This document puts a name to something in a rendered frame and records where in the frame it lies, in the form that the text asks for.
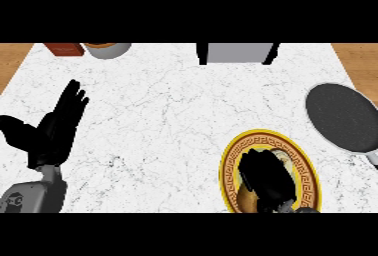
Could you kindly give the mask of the dark grey frying pan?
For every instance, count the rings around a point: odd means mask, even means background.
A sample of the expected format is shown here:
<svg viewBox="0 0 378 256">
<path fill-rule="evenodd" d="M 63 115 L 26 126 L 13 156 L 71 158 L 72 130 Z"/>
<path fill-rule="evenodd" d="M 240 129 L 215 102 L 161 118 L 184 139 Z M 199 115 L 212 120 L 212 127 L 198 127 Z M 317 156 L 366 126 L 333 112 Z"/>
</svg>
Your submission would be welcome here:
<svg viewBox="0 0 378 256">
<path fill-rule="evenodd" d="M 353 88 L 323 83 L 305 96 L 305 111 L 322 137 L 342 150 L 364 155 L 378 170 L 378 107 Z"/>
</svg>

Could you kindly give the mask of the red-brown box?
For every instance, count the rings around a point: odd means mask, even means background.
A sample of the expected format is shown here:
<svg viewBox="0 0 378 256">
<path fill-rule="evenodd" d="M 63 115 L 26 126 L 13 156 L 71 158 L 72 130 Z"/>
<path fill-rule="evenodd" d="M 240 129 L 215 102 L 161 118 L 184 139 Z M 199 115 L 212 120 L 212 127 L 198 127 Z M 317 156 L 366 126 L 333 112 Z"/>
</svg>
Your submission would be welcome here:
<svg viewBox="0 0 378 256">
<path fill-rule="evenodd" d="M 84 48 L 78 43 L 45 43 L 44 46 L 54 56 L 84 55 Z"/>
</svg>

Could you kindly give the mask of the grey appliance with black legs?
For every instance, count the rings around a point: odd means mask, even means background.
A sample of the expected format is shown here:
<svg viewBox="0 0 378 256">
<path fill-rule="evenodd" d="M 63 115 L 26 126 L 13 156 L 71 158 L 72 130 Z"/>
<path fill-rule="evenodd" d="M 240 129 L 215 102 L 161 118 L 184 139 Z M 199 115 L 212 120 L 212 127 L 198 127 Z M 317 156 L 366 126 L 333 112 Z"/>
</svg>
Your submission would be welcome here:
<svg viewBox="0 0 378 256">
<path fill-rule="evenodd" d="M 199 64 L 261 63 L 270 65 L 277 57 L 279 43 L 198 43 Z"/>
</svg>

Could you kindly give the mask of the pale pear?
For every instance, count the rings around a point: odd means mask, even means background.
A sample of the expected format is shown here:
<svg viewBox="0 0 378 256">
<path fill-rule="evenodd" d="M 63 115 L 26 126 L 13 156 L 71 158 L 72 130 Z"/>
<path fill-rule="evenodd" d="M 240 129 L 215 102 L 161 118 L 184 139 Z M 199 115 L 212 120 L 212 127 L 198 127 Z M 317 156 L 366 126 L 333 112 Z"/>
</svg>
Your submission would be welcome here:
<svg viewBox="0 0 378 256">
<path fill-rule="evenodd" d="M 271 153 L 274 154 L 276 158 L 279 159 L 279 161 L 283 164 L 283 167 L 291 175 L 291 177 L 295 177 L 293 175 L 293 165 L 292 165 L 292 160 L 289 158 L 289 155 L 285 151 L 274 149 L 271 150 Z"/>
</svg>

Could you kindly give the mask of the grey round pot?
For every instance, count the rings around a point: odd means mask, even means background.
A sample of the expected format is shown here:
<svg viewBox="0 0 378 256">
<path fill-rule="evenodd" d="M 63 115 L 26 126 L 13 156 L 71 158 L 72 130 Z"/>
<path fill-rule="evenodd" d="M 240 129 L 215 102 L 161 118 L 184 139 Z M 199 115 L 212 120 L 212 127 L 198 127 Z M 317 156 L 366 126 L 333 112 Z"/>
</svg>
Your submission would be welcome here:
<svg viewBox="0 0 378 256">
<path fill-rule="evenodd" d="M 97 59 L 113 59 L 130 49 L 130 43 L 85 43 L 87 51 Z"/>
</svg>

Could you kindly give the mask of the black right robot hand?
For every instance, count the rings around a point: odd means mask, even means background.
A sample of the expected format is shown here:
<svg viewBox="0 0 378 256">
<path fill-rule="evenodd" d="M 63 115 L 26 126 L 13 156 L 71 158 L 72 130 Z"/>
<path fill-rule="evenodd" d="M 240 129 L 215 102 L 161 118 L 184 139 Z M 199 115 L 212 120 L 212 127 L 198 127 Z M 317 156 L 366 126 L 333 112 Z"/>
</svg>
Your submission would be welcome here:
<svg viewBox="0 0 378 256">
<path fill-rule="evenodd" d="M 282 161 L 268 150 L 258 152 L 251 149 L 243 153 L 237 170 L 246 190 L 258 197 L 258 213 L 273 213 L 286 202 L 296 201 L 295 182 Z"/>
</svg>

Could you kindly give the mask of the yellow patterned plate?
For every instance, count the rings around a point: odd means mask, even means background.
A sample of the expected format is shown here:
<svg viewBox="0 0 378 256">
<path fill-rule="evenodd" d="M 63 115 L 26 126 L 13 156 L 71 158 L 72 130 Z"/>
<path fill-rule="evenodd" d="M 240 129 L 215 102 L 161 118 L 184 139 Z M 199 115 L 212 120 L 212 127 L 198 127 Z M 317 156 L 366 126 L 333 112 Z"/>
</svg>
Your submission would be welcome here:
<svg viewBox="0 0 378 256">
<path fill-rule="evenodd" d="M 242 154 L 246 153 L 249 149 L 255 151 L 279 150 L 288 155 L 292 162 L 292 167 L 288 171 L 293 175 L 296 194 L 296 201 L 292 208 L 310 207 L 320 210 L 320 182 L 310 158 L 299 146 L 286 136 L 265 129 L 254 129 L 240 133 L 230 141 L 223 152 L 218 167 L 218 183 L 227 210 L 231 213 L 240 213 L 236 202 L 236 194 L 240 186 L 237 165 Z"/>
</svg>

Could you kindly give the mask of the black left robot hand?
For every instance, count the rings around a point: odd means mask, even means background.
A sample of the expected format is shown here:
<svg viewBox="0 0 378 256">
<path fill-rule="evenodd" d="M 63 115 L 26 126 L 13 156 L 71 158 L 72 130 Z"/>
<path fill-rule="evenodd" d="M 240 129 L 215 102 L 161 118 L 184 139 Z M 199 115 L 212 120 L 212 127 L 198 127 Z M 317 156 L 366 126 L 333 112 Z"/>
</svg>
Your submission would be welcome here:
<svg viewBox="0 0 378 256">
<path fill-rule="evenodd" d="M 44 165 L 59 167 L 66 161 L 87 103 L 79 82 L 71 80 L 54 110 L 44 115 L 37 127 L 9 115 L 0 115 L 0 132 L 7 144 L 28 153 L 29 169 Z"/>
</svg>

